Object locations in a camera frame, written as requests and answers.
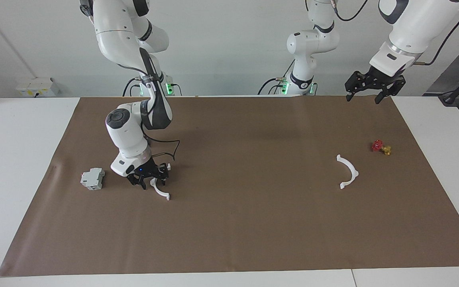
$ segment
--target yellow toy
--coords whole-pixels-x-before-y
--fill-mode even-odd
[[[380,149],[385,155],[390,155],[390,145],[385,145]]]

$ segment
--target brown paper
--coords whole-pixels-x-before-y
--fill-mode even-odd
[[[80,100],[0,276],[459,266],[459,215],[390,99],[170,98],[149,135],[182,141],[155,160],[171,201],[110,170],[104,119],[135,100]]]

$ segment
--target white wall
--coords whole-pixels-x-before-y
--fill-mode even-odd
[[[339,11],[348,17],[361,3],[341,0]],[[157,57],[186,95],[255,94],[265,80],[282,76],[291,62],[288,35],[312,28],[302,0],[152,0],[151,5],[149,19],[171,39],[170,48]],[[377,11],[377,0],[353,22],[337,21],[337,27],[339,47],[317,55],[318,94],[345,94],[345,81],[355,70],[368,70],[368,61],[391,30]],[[120,96],[134,76],[100,54],[93,26],[77,0],[0,0],[0,30],[33,73],[56,80],[62,96]],[[444,36],[422,59],[430,60]],[[0,39],[0,97],[16,96],[15,79],[29,71],[4,46]],[[459,30],[436,64],[405,73],[402,95],[422,95],[458,54]]]

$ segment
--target small toy figure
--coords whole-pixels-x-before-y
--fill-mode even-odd
[[[381,140],[376,140],[371,146],[372,151],[377,152],[384,146],[384,143]]]
[[[390,145],[385,145],[380,149],[385,155],[390,155]]]

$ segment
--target gray electrical box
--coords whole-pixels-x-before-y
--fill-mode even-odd
[[[80,183],[91,191],[98,191],[102,189],[104,175],[106,175],[106,172],[103,169],[95,167],[88,172],[82,173]]]

